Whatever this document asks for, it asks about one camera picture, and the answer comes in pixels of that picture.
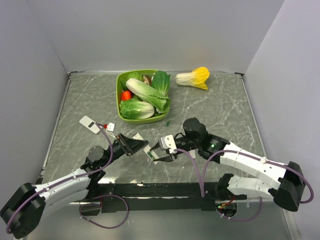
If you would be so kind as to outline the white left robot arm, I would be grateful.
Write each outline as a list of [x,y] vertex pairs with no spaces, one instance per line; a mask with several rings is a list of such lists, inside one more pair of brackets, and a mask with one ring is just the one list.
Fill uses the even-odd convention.
[[84,164],[74,172],[44,184],[21,185],[0,211],[6,233],[21,239],[58,209],[80,200],[93,201],[99,195],[104,168],[123,155],[132,156],[148,145],[147,140],[118,134],[107,149],[94,146]]

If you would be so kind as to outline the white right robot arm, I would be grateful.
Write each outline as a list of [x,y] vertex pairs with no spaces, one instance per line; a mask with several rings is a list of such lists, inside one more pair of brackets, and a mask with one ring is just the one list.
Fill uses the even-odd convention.
[[218,182],[215,195],[221,199],[230,199],[244,195],[248,198],[272,199],[279,207],[296,212],[303,203],[302,196],[306,186],[299,164],[275,162],[265,157],[250,153],[234,143],[210,134],[205,125],[195,117],[183,122],[184,133],[163,136],[152,147],[167,153],[160,157],[161,162],[172,162],[179,154],[197,151],[210,162],[231,166],[250,177],[224,174]]

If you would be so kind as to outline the slim white remote control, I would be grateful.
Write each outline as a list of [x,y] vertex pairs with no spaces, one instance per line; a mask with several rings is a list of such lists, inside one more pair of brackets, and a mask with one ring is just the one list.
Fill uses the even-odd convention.
[[[137,132],[136,134],[133,135],[133,139],[137,139],[137,140],[144,140],[143,137]],[[155,165],[157,164],[157,162],[154,162],[154,159],[158,159],[159,156],[155,153],[154,150],[150,150],[151,147],[150,145],[148,144],[146,147],[144,147],[142,150],[143,152],[147,155],[147,161],[148,162],[152,162],[154,163]],[[149,157],[149,154],[148,153],[151,153],[153,155],[153,160],[151,160],[151,158]]]

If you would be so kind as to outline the white remote battery cover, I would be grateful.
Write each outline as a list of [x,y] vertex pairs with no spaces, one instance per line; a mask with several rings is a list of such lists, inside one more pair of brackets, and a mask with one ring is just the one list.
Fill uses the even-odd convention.
[[191,155],[191,157],[192,157],[193,159],[196,158],[196,152],[195,152],[195,150],[189,151],[189,154]]

